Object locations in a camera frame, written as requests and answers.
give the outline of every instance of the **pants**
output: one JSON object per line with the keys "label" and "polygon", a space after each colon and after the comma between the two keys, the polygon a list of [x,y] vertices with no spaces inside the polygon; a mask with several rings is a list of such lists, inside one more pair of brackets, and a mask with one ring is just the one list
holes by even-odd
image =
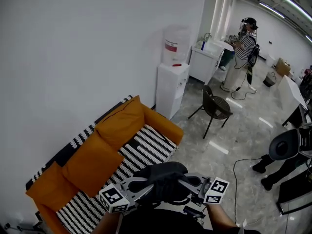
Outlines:
{"label": "pants", "polygon": [[234,85],[240,73],[246,72],[246,69],[244,68],[246,64],[247,60],[242,60],[235,54],[229,63],[230,68],[228,70],[228,73],[226,74],[223,87],[225,87],[228,90],[236,89],[236,87],[234,88]]}
{"label": "pants", "polygon": [[[297,167],[304,164],[308,159],[308,157],[305,157],[301,154],[297,154],[297,156],[293,158],[286,159],[282,167],[276,173],[273,173],[266,178],[267,181],[271,184],[277,183],[282,178],[286,177],[288,174],[294,171]],[[271,159],[269,155],[264,155],[262,160],[257,165],[265,168],[273,162],[274,160]]]}

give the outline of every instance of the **faucet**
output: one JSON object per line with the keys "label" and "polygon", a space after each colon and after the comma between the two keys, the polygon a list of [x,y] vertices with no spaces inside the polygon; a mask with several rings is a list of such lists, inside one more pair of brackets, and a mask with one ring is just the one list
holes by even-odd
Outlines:
{"label": "faucet", "polygon": [[208,41],[210,37],[212,37],[212,35],[211,35],[210,33],[206,33],[206,34],[204,35],[204,41]]}

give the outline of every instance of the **cardboard box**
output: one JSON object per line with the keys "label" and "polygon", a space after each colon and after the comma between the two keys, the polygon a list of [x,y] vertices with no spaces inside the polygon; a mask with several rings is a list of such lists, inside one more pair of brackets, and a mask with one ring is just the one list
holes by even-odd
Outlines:
{"label": "cardboard box", "polygon": [[275,69],[281,77],[284,75],[288,76],[289,71],[291,70],[290,66],[282,58],[278,60]]}

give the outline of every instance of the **black chair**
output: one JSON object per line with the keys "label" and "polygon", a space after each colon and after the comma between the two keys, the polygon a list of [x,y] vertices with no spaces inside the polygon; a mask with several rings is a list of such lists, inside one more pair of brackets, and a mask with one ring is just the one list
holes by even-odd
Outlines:
{"label": "black chair", "polygon": [[210,127],[213,118],[215,119],[226,119],[222,125],[227,122],[229,117],[233,114],[231,113],[231,109],[229,104],[225,101],[225,99],[214,96],[210,87],[205,85],[204,86],[204,94],[203,94],[203,104],[194,112],[192,113],[188,119],[190,119],[194,114],[196,114],[200,109],[205,110],[206,113],[211,117],[207,130],[203,138],[206,137],[208,129]]}

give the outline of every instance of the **white cabinet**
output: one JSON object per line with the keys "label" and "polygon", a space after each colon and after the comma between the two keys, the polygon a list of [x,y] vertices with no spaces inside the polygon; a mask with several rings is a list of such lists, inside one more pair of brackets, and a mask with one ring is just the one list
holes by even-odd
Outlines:
{"label": "white cabinet", "polygon": [[156,112],[171,119],[179,110],[185,85],[189,75],[189,65],[169,67],[163,63],[158,67]]}
{"label": "white cabinet", "polygon": [[192,47],[190,76],[208,84],[219,66],[223,52],[224,48],[220,48],[220,51],[215,51],[212,54]]}
{"label": "white cabinet", "polygon": [[279,90],[283,115],[285,116],[282,122],[287,120],[299,104],[301,104],[305,110],[308,109],[297,84],[294,83],[289,77],[284,76],[277,89]]}

